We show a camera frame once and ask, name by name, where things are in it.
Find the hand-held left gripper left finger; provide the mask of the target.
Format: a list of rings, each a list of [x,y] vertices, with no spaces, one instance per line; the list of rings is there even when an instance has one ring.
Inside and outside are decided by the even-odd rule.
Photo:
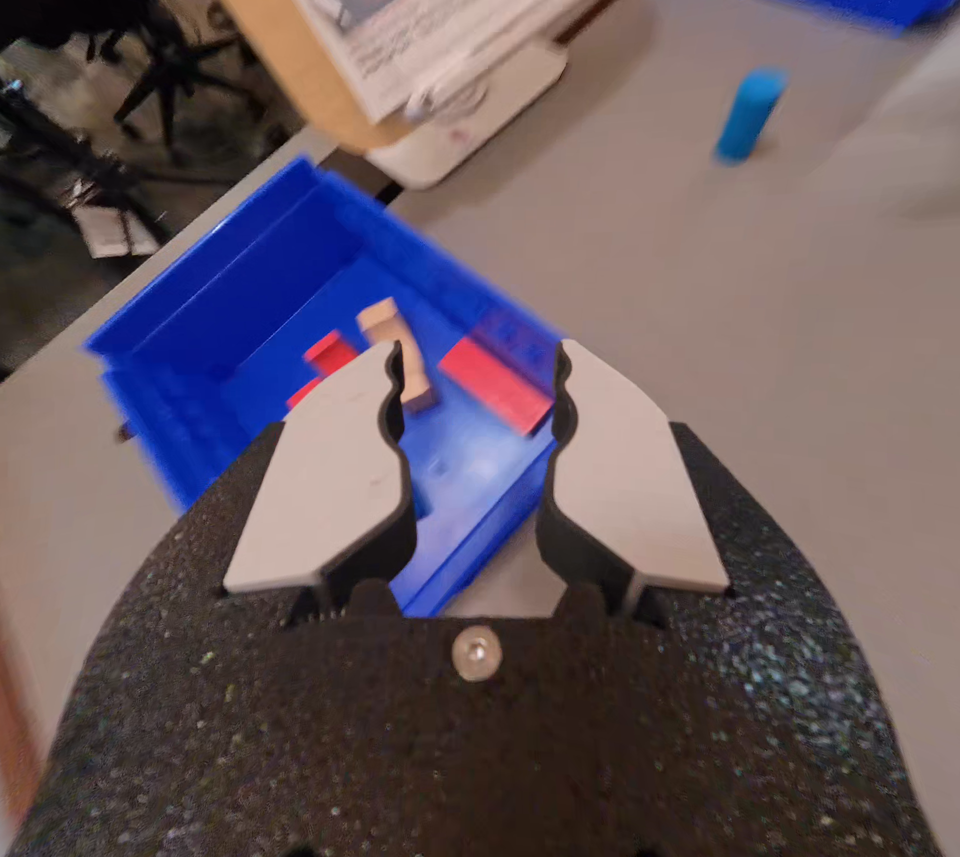
[[[222,579],[228,594],[311,587],[341,611],[356,587],[389,584],[411,562],[403,390],[402,346],[380,342],[288,413]]]

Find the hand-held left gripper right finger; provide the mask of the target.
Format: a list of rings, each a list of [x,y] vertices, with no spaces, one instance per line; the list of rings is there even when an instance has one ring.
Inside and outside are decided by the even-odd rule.
[[[572,338],[555,360],[555,447],[535,515],[543,563],[595,588],[611,616],[651,590],[723,596],[731,580],[670,421],[637,385]]]

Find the red arch wooden block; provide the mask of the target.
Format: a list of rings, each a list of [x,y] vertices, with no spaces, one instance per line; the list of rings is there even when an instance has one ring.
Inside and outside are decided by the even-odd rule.
[[[318,380],[326,380],[359,355],[360,352],[340,331],[333,330],[304,351],[302,359],[314,371]]]

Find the tagged blue storage bin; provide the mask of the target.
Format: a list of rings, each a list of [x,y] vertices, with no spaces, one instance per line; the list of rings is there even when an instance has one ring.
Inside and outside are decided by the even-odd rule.
[[[552,397],[561,336],[339,175],[300,157],[158,275],[86,342],[174,505],[186,512],[309,381],[309,347],[393,299],[438,403],[401,445],[425,515],[391,589],[439,615],[534,513],[550,416],[522,434],[439,369],[463,339]]]

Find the blue cylinder wooden block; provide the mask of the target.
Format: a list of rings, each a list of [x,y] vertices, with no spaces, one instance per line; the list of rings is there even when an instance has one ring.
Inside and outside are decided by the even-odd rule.
[[[714,146],[718,161],[735,165],[751,156],[788,80],[788,74],[776,68],[757,68],[743,77]]]

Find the natural wood arch block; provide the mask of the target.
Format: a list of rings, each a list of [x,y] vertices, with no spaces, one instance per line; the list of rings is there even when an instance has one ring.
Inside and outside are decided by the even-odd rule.
[[[404,376],[401,403],[404,409],[418,414],[435,407],[438,394],[428,375],[425,357],[395,299],[387,297],[366,306],[356,315],[356,322],[371,346],[400,344]]]

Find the wooden document stand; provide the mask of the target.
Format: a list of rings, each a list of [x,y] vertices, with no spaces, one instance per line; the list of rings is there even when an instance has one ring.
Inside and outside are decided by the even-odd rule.
[[[556,42],[601,0],[585,0],[422,119],[370,122],[295,0],[224,0],[306,121],[401,186],[435,186],[556,85],[568,50]]]

